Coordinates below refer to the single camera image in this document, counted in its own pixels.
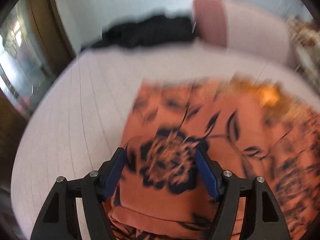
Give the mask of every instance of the orange object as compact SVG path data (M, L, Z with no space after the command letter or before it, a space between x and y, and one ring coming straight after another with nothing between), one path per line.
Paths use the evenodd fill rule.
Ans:
M266 118L273 87L217 93L219 82L142 85L123 133L128 163L105 204L118 239L204 239L217 204L198 174L194 147L242 178L263 176L298 240L320 207L320 118ZM240 200L233 239L244 215Z

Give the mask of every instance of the screw head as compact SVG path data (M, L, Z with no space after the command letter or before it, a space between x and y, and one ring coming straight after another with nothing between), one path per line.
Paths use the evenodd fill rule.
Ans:
M227 170L227 171L223 172L223 175L226 176L226 177L231 177L232 176L232 172Z
M260 183L263 183L264 182L264 178L259 176L259 177L257 177L257 181L260 182Z
M98 171L91 171L91 172L89 173L90 177L92 177L92 178L97 177L98 174L99 174Z
M56 182L61 183L64 181L64 179L65 179L65 177L59 176L59 177L57 177Z

